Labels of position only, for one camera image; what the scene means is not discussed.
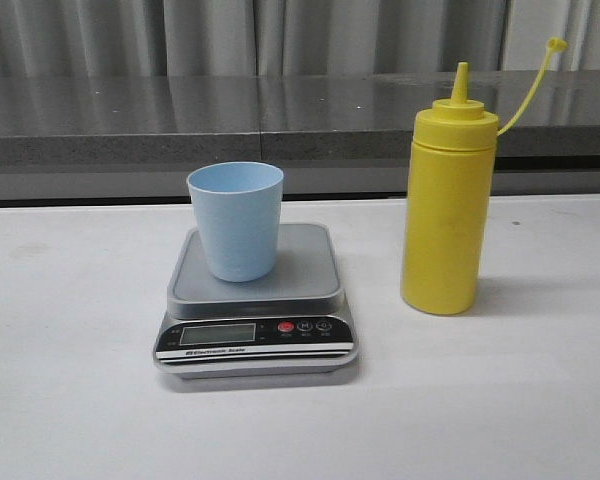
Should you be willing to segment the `yellow squeeze bottle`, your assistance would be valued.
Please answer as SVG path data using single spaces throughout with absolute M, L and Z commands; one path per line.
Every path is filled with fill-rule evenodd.
M 411 307 L 455 315 L 474 304 L 498 138 L 528 108 L 553 55 L 567 47 L 559 37 L 547 41 L 534 82 L 506 124 L 470 99 L 466 62 L 457 66 L 450 96 L 417 113 L 401 274 L 401 296 Z

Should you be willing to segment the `grey pleated curtain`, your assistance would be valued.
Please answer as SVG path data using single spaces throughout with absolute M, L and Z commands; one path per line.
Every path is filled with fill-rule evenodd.
M 600 70 L 600 1 L 0 1 L 0 77 Z

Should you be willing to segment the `grey stone counter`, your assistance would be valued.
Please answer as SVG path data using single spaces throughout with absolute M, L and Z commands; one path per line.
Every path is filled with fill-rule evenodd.
M 0 78 L 0 206 L 181 203 L 217 162 L 289 200 L 399 197 L 416 113 L 449 73 Z M 600 193 L 600 71 L 548 73 L 498 142 L 496 195 Z

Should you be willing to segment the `silver digital kitchen scale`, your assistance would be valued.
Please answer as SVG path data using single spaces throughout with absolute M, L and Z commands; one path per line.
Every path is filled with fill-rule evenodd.
M 325 373 L 353 363 L 359 341 L 329 230 L 279 228 L 274 269 L 228 282 L 206 265 L 188 232 L 167 287 L 153 361 L 182 379 Z

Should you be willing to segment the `light blue plastic cup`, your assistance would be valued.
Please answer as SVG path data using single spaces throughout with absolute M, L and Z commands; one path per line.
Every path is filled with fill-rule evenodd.
M 261 162 L 225 162 L 189 174 L 187 186 L 210 272 L 230 282 L 276 263 L 284 173 Z

